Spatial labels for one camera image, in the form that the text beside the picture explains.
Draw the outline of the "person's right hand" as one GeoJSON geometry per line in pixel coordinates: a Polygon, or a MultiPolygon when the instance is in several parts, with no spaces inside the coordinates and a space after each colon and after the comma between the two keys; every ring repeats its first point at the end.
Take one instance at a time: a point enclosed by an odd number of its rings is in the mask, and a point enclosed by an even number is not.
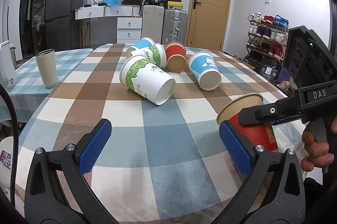
{"type": "Polygon", "coordinates": [[[312,122],[309,122],[302,134],[302,142],[308,156],[301,161],[301,168],[305,172],[311,172],[314,167],[322,168],[329,166],[334,161],[335,155],[329,152],[327,142],[315,141],[315,136],[310,128],[312,122]]]}

